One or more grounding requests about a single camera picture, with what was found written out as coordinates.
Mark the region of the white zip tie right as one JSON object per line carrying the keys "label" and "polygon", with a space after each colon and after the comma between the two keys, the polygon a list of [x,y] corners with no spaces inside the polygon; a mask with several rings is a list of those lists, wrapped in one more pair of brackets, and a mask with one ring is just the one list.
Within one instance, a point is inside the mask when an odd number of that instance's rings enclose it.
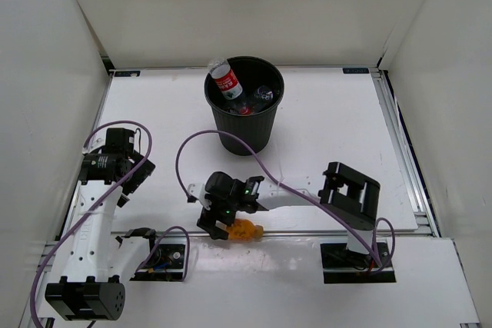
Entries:
{"label": "white zip tie right", "polygon": [[279,163],[278,164],[278,178],[277,178],[277,183],[276,183],[277,192],[279,192],[281,190],[281,185],[283,184],[283,182],[284,182],[283,169],[282,169],[281,163]]}

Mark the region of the red label water bottle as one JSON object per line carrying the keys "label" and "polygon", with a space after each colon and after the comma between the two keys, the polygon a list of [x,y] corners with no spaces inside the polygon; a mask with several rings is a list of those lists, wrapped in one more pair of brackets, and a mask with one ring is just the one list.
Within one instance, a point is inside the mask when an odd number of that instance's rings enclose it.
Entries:
{"label": "red label water bottle", "polygon": [[233,101],[248,106],[247,95],[226,58],[214,58],[209,61],[208,73],[218,86],[226,103]]}

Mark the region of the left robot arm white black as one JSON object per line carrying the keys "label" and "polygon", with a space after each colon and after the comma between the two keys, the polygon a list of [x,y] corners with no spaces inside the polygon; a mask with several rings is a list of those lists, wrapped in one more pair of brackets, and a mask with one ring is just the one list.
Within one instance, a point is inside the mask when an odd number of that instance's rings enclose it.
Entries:
{"label": "left robot arm white black", "polygon": [[118,320],[125,286],[138,266],[152,267],[161,258],[151,228],[111,236],[115,211],[155,169],[134,146],[132,130],[109,128],[83,158],[76,204],[80,225],[60,280],[45,290],[46,301],[64,320]]}

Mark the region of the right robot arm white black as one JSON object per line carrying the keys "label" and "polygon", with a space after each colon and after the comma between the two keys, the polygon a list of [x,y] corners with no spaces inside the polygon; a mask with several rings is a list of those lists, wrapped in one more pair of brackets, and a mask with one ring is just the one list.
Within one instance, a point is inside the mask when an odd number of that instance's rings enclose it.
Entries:
{"label": "right robot arm white black", "polygon": [[374,245],[381,185],[375,179],[341,162],[331,162],[324,179],[310,177],[287,184],[267,177],[253,176],[241,181],[215,171],[206,183],[188,186],[190,202],[202,206],[197,226],[214,240],[226,240],[226,230],[237,213],[256,214],[281,207],[315,207],[336,220],[348,232],[345,256],[361,267],[371,258],[379,261]]}

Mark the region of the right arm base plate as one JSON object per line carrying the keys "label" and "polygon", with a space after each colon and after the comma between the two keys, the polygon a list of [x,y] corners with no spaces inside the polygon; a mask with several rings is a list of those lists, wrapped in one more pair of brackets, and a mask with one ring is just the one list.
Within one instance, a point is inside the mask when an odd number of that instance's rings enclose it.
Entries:
{"label": "right arm base plate", "polygon": [[346,244],[320,244],[324,284],[396,283],[394,268],[389,262],[379,270],[370,255],[349,251]]}

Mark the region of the clear unlabelled plastic bottle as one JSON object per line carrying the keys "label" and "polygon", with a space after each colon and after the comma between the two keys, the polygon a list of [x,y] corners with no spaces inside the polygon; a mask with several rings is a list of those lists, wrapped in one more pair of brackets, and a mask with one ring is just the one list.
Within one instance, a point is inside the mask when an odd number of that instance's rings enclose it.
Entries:
{"label": "clear unlabelled plastic bottle", "polygon": [[266,85],[258,87],[248,96],[248,107],[252,113],[258,113],[267,108],[274,100],[274,92]]}

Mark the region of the black plastic waste bin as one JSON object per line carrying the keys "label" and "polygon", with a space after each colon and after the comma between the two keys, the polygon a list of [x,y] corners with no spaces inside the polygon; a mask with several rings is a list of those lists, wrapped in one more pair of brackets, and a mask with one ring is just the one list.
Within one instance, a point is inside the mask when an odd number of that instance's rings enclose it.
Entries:
{"label": "black plastic waste bin", "polygon": [[272,63],[252,56],[213,58],[208,62],[204,96],[211,107],[222,145],[232,154],[258,153],[268,144],[284,79]]}

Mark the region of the orange juice bottle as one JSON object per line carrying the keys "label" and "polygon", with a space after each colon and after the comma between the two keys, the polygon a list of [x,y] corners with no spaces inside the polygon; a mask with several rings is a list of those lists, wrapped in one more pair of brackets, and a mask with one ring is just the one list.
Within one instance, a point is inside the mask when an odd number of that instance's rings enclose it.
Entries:
{"label": "orange juice bottle", "polygon": [[249,242],[260,240],[264,235],[264,228],[246,219],[236,219],[231,226],[226,226],[226,232],[228,240]]}

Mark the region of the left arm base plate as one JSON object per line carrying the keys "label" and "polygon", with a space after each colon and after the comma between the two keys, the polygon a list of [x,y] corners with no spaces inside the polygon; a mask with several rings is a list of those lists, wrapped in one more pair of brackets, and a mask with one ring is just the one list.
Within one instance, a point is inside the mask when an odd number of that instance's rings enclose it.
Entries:
{"label": "left arm base plate", "polygon": [[183,282],[188,258],[188,243],[184,237],[164,238],[155,255],[140,269],[131,281]]}

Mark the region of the clear bottle colourful label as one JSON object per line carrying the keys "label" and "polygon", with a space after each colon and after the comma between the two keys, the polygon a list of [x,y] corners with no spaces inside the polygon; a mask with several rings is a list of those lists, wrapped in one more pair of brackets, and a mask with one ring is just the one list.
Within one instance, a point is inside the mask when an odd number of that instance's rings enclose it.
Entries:
{"label": "clear bottle colourful label", "polygon": [[233,101],[227,102],[223,110],[230,114],[247,115],[249,113],[249,108],[247,105],[242,103],[236,103]]}

